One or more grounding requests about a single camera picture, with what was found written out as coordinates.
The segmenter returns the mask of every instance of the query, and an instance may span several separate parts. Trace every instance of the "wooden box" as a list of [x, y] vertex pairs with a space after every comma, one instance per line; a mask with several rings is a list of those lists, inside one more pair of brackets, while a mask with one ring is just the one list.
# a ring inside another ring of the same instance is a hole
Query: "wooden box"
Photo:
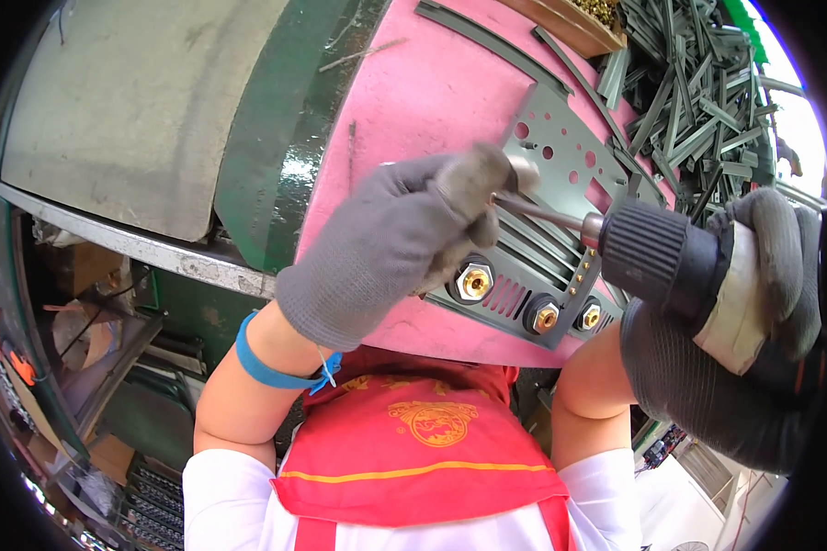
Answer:
[[528, 17], [585, 59], [615, 52], [628, 45], [628, 37], [618, 19], [610, 30], [571, 0], [499, 1]]

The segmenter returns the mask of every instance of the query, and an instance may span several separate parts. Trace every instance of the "forearm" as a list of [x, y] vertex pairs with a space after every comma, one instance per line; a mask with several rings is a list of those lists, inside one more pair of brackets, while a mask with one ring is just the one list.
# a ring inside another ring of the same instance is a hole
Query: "forearm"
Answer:
[[579, 347], [561, 369], [551, 409], [555, 468], [629, 448], [629, 406], [635, 403], [622, 366], [616, 323]]
[[[287, 323], [276, 302], [251, 319], [246, 337], [254, 355], [280, 373], [306, 378], [322, 363], [316, 345]], [[325, 357], [331, 352], [322, 349]], [[270, 442], [300, 393], [254, 380], [243, 369], [233, 346], [209, 377], [199, 399], [194, 452], [235, 449], [274, 469], [275, 452]]]

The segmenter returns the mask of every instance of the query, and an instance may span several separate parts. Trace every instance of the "round hole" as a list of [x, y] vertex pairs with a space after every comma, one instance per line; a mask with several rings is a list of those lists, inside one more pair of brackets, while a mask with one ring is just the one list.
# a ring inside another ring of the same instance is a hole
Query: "round hole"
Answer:
[[530, 127], [526, 123], [515, 124], [515, 137], [524, 139], [530, 135]]

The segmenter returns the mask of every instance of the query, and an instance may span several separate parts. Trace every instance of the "perforated metal plate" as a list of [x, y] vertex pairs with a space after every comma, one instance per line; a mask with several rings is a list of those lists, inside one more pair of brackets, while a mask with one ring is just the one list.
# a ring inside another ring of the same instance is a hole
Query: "perforated metal plate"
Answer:
[[[532, 84], [527, 90], [503, 143], [508, 155], [526, 157], [539, 167], [540, 189], [528, 198], [543, 208], [580, 218], [587, 213], [606, 214], [627, 193], [627, 176], [610, 151], [566, 100], [544, 85]], [[426, 300], [549, 349], [556, 348], [567, 332], [587, 339], [606, 326], [601, 319], [588, 332], [572, 328], [591, 295], [618, 318], [621, 310], [601, 293], [592, 292], [600, 275], [600, 257], [582, 245], [577, 232], [501, 209], [499, 220], [499, 243], [481, 252], [495, 268], [495, 284], [485, 300], [466, 306], [443, 288], [427, 294]], [[533, 335], [524, 327], [524, 308], [542, 292], [556, 298], [560, 316], [551, 330]]]

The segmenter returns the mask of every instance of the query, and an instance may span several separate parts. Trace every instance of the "blue wristband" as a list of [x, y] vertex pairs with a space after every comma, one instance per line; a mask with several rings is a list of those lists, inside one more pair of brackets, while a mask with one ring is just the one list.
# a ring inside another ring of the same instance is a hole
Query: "blue wristband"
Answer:
[[252, 313], [245, 318], [243, 324], [239, 327], [239, 332], [236, 333], [236, 355], [239, 357], [239, 362], [243, 364], [245, 372], [251, 375], [255, 381], [271, 386], [276, 389], [287, 390], [302, 390], [312, 389], [309, 391], [309, 396], [312, 396], [327, 384], [337, 386], [334, 382], [333, 374], [340, 371], [340, 359], [343, 355], [340, 352], [335, 352], [328, 356], [328, 359], [322, 358], [322, 376], [318, 379], [301, 379], [285, 373], [279, 373], [274, 369], [268, 368], [265, 363], [257, 358], [249, 347], [248, 340], [245, 338], [245, 330], [251, 318], [256, 315]]

